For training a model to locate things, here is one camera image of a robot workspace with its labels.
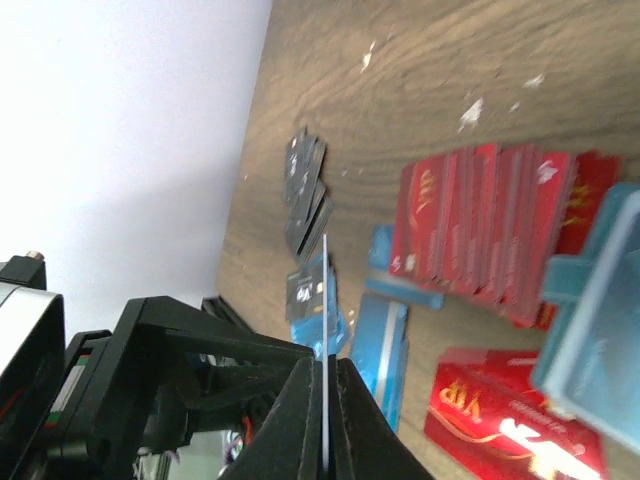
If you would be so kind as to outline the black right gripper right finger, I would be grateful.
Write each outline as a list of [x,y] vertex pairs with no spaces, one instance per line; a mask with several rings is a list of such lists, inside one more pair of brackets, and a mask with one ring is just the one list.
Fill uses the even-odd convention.
[[329,358],[329,477],[431,479],[390,428],[353,362]]

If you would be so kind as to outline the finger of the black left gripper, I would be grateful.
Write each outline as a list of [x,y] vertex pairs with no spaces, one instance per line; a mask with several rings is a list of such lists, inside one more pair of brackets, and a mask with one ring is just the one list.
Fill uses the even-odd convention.
[[231,366],[182,362],[182,409],[188,430],[259,430],[294,368],[245,363]]

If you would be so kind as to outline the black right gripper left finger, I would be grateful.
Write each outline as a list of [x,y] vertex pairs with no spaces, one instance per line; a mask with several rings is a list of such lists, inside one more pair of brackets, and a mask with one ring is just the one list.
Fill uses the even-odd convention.
[[321,479],[322,370],[298,361],[257,436],[224,479]]

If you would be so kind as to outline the blue card holder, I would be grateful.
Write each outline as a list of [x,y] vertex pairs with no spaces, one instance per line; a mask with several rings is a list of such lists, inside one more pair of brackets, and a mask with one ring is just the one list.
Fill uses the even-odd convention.
[[555,408],[639,450],[639,187],[618,183],[578,255],[547,262],[557,314],[531,375]]

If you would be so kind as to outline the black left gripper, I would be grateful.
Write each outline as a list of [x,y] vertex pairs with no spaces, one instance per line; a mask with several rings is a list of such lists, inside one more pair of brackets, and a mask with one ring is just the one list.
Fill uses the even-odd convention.
[[190,440],[189,413],[169,386],[180,352],[239,360],[314,359],[311,348],[243,330],[168,296],[129,301],[114,331],[74,336],[62,383],[34,432],[22,392],[3,403],[4,479],[131,479],[139,454]]

